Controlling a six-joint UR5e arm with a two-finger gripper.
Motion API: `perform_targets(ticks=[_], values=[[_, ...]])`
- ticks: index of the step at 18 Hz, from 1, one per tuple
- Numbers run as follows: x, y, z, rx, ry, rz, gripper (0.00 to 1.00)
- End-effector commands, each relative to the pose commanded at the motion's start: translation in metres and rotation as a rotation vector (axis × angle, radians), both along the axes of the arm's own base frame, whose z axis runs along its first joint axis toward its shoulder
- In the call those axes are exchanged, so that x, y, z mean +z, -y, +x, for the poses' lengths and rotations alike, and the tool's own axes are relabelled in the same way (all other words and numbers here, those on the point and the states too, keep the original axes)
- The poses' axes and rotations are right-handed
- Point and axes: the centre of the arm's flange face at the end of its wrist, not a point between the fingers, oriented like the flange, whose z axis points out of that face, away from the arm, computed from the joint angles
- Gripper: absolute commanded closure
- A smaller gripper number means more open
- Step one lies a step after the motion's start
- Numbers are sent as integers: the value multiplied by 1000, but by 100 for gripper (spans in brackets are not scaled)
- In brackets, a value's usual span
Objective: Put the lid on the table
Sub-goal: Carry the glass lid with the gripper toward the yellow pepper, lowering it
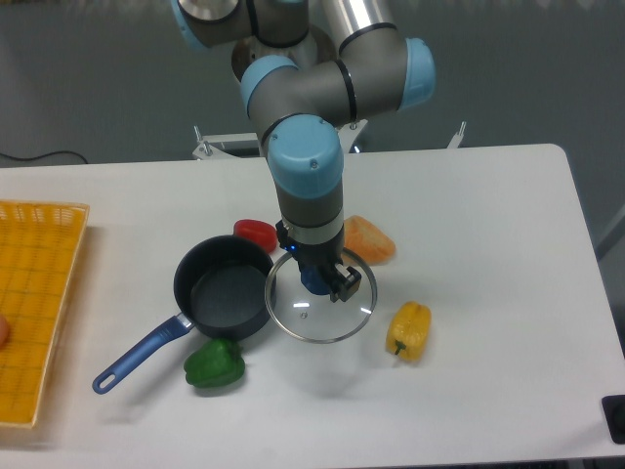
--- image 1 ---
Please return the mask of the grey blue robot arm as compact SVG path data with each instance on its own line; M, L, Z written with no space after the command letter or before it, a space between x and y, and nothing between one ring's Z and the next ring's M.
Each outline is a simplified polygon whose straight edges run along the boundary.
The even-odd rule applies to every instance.
M305 1L176 1L179 29L206 48L251 41L240 94L276 188L280 246L303 285L332 301L357 291L344 265L338 131L427 101L436 68L426 43L402 36L383 1L327 1L328 60L319 58Z

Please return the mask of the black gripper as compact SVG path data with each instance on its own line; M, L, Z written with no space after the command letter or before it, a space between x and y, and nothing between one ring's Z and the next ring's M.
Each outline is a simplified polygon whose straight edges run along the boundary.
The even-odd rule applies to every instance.
M332 303L347 302L354 296L361 273L341 263L345 239L343 219L280 219L275 227L280 247L301 268L320 268Z

